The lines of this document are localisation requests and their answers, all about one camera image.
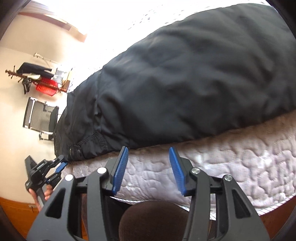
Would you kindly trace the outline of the white radiator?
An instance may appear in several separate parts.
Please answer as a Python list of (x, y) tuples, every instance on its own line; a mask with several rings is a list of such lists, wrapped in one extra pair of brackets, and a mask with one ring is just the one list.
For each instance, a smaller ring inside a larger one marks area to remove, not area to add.
[(52, 80), (54, 80), (59, 86), (62, 86), (66, 80), (68, 80), (70, 73), (72, 71), (71, 69), (65, 69), (62, 67), (56, 68), (56, 72), (54, 73), (54, 76)]

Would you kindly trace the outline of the black mesh office chair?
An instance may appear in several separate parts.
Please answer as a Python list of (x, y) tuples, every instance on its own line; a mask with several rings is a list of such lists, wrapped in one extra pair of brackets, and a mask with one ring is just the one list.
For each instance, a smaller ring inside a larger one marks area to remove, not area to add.
[(58, 106), (49, 106), (46, 102), (29, 97), (23, 118), (23, 128), (38, 132), (39, 140), (53, 141), (58, 115)]

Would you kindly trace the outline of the black garment on rack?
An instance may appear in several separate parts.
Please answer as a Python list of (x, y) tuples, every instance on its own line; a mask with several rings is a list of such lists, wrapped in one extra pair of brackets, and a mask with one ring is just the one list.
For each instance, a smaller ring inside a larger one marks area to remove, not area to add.
[(33, 74), (41, 75), (44, 78), (51, 79), (54, 76), (51, 73), (51, 71), (52, 71), (51, 68), (46, 68), (40, 65), (24, 62), (16, 72), (18, 74), (33, 73)]

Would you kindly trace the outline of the black pants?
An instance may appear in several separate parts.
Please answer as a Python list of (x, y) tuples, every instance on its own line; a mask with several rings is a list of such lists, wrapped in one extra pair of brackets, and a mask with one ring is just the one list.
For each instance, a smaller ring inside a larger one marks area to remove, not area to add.
[(161, 27), (67, 96), (54, 151), (83, 161), (215, 136), (295, 109), (295, 36), (272, 7), (237, 4)]

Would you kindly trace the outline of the wooden coat rack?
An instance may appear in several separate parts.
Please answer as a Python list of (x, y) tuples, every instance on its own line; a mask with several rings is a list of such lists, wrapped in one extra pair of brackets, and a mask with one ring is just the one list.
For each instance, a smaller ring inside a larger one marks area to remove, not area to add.
[[(27, 81), (29, 81), (30, 83), (33, 83), (34, 85), (37, 85), (37, 83), (38, 83), (42, 78), (44, 78), (44, 77), (41, 77), (41, 76), (34, 77), (34, 76), (32, 76), (32, 75), (28, 75), (28, 76), (26, 76), (26, 75), (18, 74), (18, 73), (15, 72), (15, 70), (13, 70), (13, 71), (11, 71), (11, 70), (5, 70), (5, 73), (7, 73), (8, 76), (9, 76), (11, 79), (13, 78), (13, 76), (20, 78), (20, 79), (18, 80), (18, 82), (20, 82), (20, 81), (23, 82), (24, 80), (27, 80)], [(58, 86), (57, 91), (67, 93), (67, 91), (68, 91), (68, 89), (69, 89), (69, 85), (70, 85), (70, 81), (69, 81), (69, 80), (66, 80), (65, 83), (64, 83), (61, 87)]]

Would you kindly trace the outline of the white quilted bedspread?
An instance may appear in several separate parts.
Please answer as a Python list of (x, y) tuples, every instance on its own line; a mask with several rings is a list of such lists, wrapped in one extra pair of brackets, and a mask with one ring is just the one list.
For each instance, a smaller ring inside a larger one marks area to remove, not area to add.
[[(169, 145), (131, 150), (117, 200), (164, 200), (188, 208), (177, 188)], [(295, 112), (218, 136), (176, 143), (179, 155), (210, 176), (231, 175), (258, 214), (295, 196)]]

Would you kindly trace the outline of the red bag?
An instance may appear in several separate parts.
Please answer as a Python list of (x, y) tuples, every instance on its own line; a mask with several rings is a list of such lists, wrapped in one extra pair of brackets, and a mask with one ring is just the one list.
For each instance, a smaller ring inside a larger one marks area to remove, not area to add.
[(58, 83), (48, 78), (42, 78), (36, 85), (37, 91), (49, 96), (54, 96), (57, 93), (57, 89)]

